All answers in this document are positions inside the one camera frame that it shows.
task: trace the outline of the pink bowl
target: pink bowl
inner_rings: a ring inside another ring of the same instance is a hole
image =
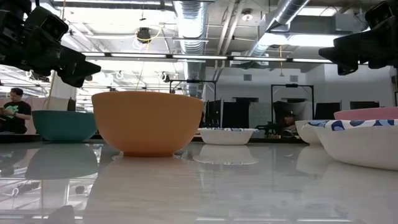
[[[398,119],[398,107],[339,111],[335,113],[335,119],[339,120]]]

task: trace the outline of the man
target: man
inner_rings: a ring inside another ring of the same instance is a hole
[[[283,129],[295,131],[296,125],[295,125],[295,116],[293,114],[293,111],[285,113],[282,118],[282,121],[280,121],[280,124],[282,125]]]
[[[32,109],[22,101],[23,94],[20,88],[11,89],[11,102],[0,108],[0,132],[24,134],[27,131],[25,120],[30,120]]]

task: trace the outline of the bowl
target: bowl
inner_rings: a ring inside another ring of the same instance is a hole
[[[338,120],[398,119],[398,107],[346,110],[335,113]]]
[[[206,144],[238,146],[249,142],[256,129],[201,128],[200,136]]]
[[[311,121],[312,120],[296,121],[295,123],[296,123],[297,133],[300,136],[300,138],[306,143],[310,145],[321,146],[322,143],[319,140],[313,128],[311,126],[306,126],[306,124]]]
[[[398,120],[338,120],[312,128],[329,155],[338,161],[398,170],[397,125]]]
[[[49,141],[81,142],[97,132],[92,113],[38,110],[32,117],[37,132]]]
[[[100,135],[125,156],[172,156],[193,139],[203,111],[196,98],[119,91],[92,97]]]

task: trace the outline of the glossy table surface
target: glossy table surface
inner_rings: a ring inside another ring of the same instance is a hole
[[[398,223],[398,172],[303,144],[191,143],[166,158],[0,144],[0,169],[0,224]]]

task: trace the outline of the wall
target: wall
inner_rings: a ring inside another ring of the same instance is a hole
[[[206,69],[207,80],[213,78],[214,70]],[[252,81],[243,81],[244,74],[251,74]],[[234,97],[259,98],[260,102],[271,102],[271,85],[286,84],[290,82],[291,75],[298,75],[298,84],[305,84],[306,76],[299,69],[284,69],[284,77],[280,76],[280,70],[275,69],[249,69],[225,68],[217,84],[217,99],[232,102]],[[306,88],[274,87],[274,101],[281,98],[306,98],[311,100],[311,89]],[[203,99],[213,101],[214,92],[206,86],[203,92]]]
[[[371,70],[360,66],[347,76],[337,74],[336,65],[320,65],[307,73],[307,82],[315,86],[315,102],[342,101],[349,110],[350,101],[378,101],[380,106],[394,106],[390,67]]]
[[[207,68],[207,79],[213,77],[214,70]],[[251,74],[252,81],[243,81],[244,74]],[[271,102],[271,84],[290,83],[290,75],[298,75],[298,84],[314,85],[314,99],[317,103],[342,101],[342,109],[349,110],[350,101],[379,101],[380,106],[394,106],[394,90],[391,83],[390,67],[371,70],[359,66],[357,72],[347,76],[337,74],[336,65],[320,65],[308,73],[299,69],[284,69],[285,77],[280,77],[280,70],[226,68],[217,84],[217,97],[232,101],[233,97],[259,98],[260,102]],[[214,93],[205,88],[204,100],[213,101]],[[310,94],[301,88],[280,88],[274,94],[275,101],[281,98],[306,98]]]

